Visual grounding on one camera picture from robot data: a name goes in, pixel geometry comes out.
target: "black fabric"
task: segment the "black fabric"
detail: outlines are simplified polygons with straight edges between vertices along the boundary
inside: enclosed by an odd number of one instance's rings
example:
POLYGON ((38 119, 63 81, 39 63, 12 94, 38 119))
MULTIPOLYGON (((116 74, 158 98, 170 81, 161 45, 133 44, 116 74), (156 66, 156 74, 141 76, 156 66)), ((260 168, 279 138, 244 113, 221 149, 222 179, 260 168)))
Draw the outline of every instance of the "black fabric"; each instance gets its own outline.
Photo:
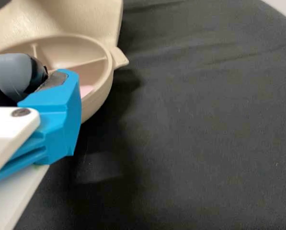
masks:
POLYGON ((258 0, 125 0, 119 46, 130 65, 15 229, 286 229, 286 18, 258 0), (122 173, 78 176, 101 153, 122 173))

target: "blue plastic part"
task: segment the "blue plastic part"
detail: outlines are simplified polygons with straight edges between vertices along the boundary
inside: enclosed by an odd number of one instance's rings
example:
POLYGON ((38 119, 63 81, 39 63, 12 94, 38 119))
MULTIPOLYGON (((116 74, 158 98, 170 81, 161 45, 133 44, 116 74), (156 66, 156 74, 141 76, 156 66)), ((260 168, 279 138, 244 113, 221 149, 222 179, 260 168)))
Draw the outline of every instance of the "blue plastic part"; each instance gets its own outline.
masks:
POLYGON ((73 155, 81 125, 79 76, 58 71, 68 76, 62 85, 34 92, 18 103, 36 109, 41 124, 0 170, 0 180, 31 164, 52 164, 73 155))

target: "beige plastic container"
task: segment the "beige plastic container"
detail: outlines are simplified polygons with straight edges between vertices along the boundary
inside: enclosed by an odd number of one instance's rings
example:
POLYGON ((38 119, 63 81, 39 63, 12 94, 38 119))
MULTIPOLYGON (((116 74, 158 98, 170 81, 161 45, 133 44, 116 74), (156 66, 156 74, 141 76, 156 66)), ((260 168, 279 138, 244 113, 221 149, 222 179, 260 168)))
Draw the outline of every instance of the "beige plastic container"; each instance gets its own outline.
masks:
POLYGON ((114 69, 127 65, 128 59, 117 47, 107 48, 96 39, 64 34, 33 39, 0 50, 3 53, 26 53, 39 59, 48 71, 69 69, 80 76, 82 122, 104 103, 114 69))
POLYGON ((77 72, 84 122, 107 98, 114 70, 128 64, 117 48, 122 12, 123 0, 12 0, 0 9, 0 54, 77 72))

